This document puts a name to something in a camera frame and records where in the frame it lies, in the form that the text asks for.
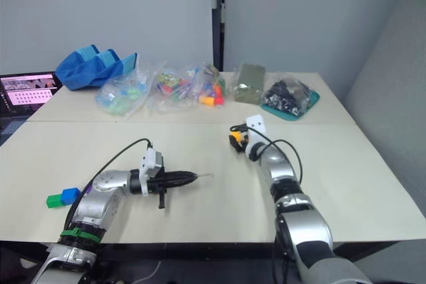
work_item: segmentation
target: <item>laptop screen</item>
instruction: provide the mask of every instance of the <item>laptop screen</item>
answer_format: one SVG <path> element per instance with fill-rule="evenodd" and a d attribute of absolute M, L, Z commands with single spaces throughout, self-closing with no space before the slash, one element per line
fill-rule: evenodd
<path fill-rule="evenodd" d="M 9 115 L 30 115 L 61 87 L 53 72 L 0 76 L 1 96 Z"/>

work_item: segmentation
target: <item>white table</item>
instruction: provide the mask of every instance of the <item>white table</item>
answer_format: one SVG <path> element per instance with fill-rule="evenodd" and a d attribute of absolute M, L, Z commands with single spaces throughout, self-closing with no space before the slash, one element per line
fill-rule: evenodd
<path fill-rule="evenodd" d="M 329 107 L 321 104 L 335 99 L 319 93 L 321 100 L 310 112 L 325 112 Z M 84 101 L 82 96 L 92 99 L 93 95 L 74 92 L 68 96 Z M 272 198 L 256 164 L 237 155 L 228 143 L 229 127 L 260 108 L 235 108 L 245 104 L 230 103 L 235 106 L 233 112 L 205 107 L 191 112 L 191 118 L 178 114 L 176 121 L 172 115 L 161 122 L 159 116 L 154 121 L 135 114 L 133 121 L 117 123 L 96 108 L 92 118 L 84 121 L 84 114 L 71 114 L 68 107 L 74 102 L 61 104 L 60 98 L 55 95 L 0 148 L 0 216 L 9 221 L 0 228 L 1 239 L 56 241 L 68 208 L 47 209 L 46 197 L 63 188 L 83 188 L 117 151 L 148 137 L 163 153 L 166 170 L 212 173 L 213 177 L 169 190 L 165 210 L 157 208 L 156 196 L 129 197 L 105 242 L 271 242 L 275 234 Z M 340 116 L 331 119 L 317 114 L 318 123 L 314 116 L 308 117 L 310 112 L 297 122 L 265 116 L 268 136 L 285 138 L 298 149 L 304 165 L 302 188 L 329 223 L 334 241 L 425 238 L 425 218 L 361 130 L 335 103 L 337 110 L 332 114 Z M 62 107 L 55 112 L 55 105 Z M 46 110 L 64 116 L 61 121 L 51 119 Z M 200 116 L 205 110 L 225 112 L 230 118 L 222 115 L 208 122 Z M 135 146 L 110 168 L 137 168 L 144 150 L 143 144 Z M 284 150 L 298 172 L 294 155 Z"/>

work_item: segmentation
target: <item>laptop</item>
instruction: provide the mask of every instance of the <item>laptop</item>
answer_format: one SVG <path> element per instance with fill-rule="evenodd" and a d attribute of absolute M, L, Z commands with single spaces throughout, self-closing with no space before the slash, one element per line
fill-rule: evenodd
<path fill-rule="evenodd" d="M 61 87 L 54 72 L 0 75 L 0 145 Z"/>

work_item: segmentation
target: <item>yellow object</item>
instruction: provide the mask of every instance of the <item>yellow object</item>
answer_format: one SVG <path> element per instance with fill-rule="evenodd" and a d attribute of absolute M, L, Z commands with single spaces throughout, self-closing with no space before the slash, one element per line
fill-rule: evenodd
<path fill-rule="evenodd" d="M 214 106 L 214 98 L 212 96 L 201 96 L 200 102 L 207 106 Z"/>
<path fill-rule="evenodd" d="M 231 136 L 233 136 L 235 138 L 235 140 L 237 140 L 237 142 L 241 142 L 242 141 L 242 134 L 241 132 L 237 132 L 237 131 L 231 131 Z"/>

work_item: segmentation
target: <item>gray wall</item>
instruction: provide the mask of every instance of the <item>gray wall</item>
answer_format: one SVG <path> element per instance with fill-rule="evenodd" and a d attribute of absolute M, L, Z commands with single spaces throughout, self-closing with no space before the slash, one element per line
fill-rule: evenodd
<path fill-rule="evenodd" d="M 268 71 L 320 72 L 339 98 L 396 0 L 226 0 L 224 70 L 241 62 Z"/>
<path fill-rule="evenodd" d="M 212 62 L 210 0 L 1 0 L 2 73 L 54 70 L 95 44 L 172 65 Z"/>
<path fill-rule="evenodd" d="M 426 216 L 426 0 L 399 0 L 345 106 Z M 426 283 L 426 239 L 357 265 L 375 281 Z"/>

